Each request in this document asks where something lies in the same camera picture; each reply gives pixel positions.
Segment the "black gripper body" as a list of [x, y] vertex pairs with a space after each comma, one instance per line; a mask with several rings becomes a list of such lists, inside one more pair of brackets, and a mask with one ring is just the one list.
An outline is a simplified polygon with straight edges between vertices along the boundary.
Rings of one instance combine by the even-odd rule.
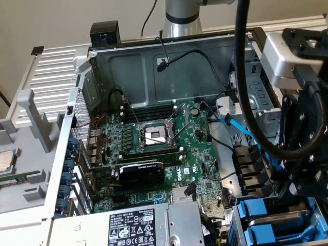
[[296, 140], [297, 148], [311, 144], [317, 136], [317, 128], [321, 125], [322, 119], [325, 121], [325, 126], [321, 141], [316, 146], [312, 146], [313, 149], [296, 162], [301, 164], [327, 164], [327, 116], [322, 117], [320, 105], [316, 97], [310, 96], [307, 91], [300, 91], [298, 112], [304, 115], [304, 120], [301, 123]]

